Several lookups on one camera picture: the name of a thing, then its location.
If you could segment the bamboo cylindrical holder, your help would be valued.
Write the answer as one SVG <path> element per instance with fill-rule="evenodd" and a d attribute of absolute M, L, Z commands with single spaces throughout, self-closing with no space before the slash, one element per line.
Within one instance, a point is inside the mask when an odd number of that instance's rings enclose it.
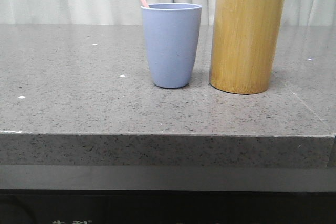
<path fill-rule="evenodd" d="M 269 87 L 284 0 L 216 0 L 209 83 L 234 94 Z"/>

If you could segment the blue plastic cup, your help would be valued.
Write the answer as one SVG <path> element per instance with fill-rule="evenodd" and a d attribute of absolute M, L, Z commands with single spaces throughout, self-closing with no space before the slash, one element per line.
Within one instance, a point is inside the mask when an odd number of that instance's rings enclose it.
<path fill-rule="evenodd" d="M 146 56 L 154 84 L 181 88 L 189 84 L 198 46 L 202 6 L 156 3 L 141 7 Z"/>

